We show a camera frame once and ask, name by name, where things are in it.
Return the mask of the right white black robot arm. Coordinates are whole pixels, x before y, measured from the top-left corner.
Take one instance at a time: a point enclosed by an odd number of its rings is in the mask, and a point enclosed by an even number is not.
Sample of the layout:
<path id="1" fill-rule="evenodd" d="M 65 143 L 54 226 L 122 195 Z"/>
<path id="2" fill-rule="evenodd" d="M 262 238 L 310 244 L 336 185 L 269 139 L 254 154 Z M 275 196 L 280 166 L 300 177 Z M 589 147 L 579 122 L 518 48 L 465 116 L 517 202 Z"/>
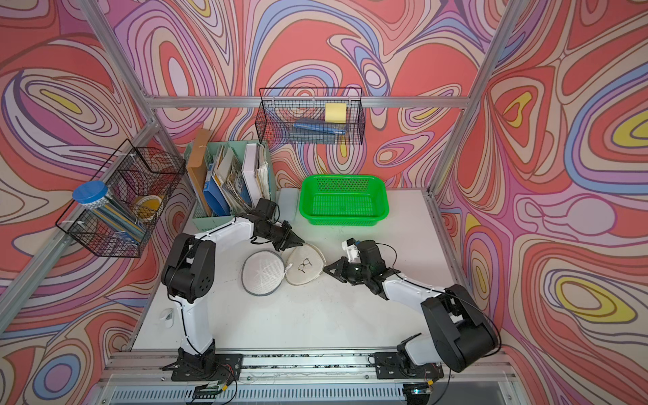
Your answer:
<path id="1" fill-rule="evenodd" d="M 386 245 L 351 238 L 343 243 L 345 255 L 323 271 L 343 284 L 362 285 L 383 300 L 423 315 L 427 334 L 415 334 L 397 346 L 402 371 L 444 364 L 458 373 L 501 350 L 499 330 L 466 288 L 452 285 L 443 289 L 412 281 L 394 265 L 386 264 L 382 246 Z"/>

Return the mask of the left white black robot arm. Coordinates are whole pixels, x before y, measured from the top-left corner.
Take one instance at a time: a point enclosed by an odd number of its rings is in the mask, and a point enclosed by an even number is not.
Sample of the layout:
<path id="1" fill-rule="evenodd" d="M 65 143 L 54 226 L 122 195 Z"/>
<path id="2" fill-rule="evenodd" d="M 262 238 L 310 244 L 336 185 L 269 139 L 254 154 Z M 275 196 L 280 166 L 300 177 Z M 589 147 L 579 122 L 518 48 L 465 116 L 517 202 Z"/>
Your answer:
<path id="1" fill-rule="evenodd" d="M 278 223 L 274 217 L 278 205 L 268 199 L 225 224 L 195 235 L 182 233 L 173 242 L 161 274 L 167 298 L 180 312 L 184 352 L 202 356 L 213 346 L 209 331 L 209 311 L 204 296 L 215 281 L 217 257 L 242 241 L 259 240 L 272 244 L 275 251 L 303 246 L 288 221 Z"/>

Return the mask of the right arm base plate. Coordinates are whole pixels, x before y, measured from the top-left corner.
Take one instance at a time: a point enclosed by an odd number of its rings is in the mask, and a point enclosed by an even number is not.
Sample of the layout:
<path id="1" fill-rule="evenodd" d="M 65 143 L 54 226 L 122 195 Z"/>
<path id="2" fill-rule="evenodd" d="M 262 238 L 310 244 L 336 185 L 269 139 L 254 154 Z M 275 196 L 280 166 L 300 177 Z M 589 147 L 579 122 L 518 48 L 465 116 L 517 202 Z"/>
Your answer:
<path id="1" fill-rule="evenodd" d="M 417 366 L 399 352 L 375 352 L 369 356 L 369 362 L 374 366 L 378 380 L 438 381 L 445 377 L 439 364 Z"/>

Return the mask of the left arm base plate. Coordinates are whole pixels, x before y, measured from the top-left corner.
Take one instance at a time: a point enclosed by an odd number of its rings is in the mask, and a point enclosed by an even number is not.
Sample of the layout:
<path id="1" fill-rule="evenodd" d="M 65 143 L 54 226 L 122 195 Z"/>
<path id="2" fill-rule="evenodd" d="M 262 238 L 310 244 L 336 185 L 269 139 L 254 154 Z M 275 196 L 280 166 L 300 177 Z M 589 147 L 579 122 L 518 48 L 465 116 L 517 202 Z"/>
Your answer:
<path id="1" fill-rule="evenodd" d="M 232 382 L 241 375 L 242 354 L 182 353 L 170 366 L 172 381 Z"/>

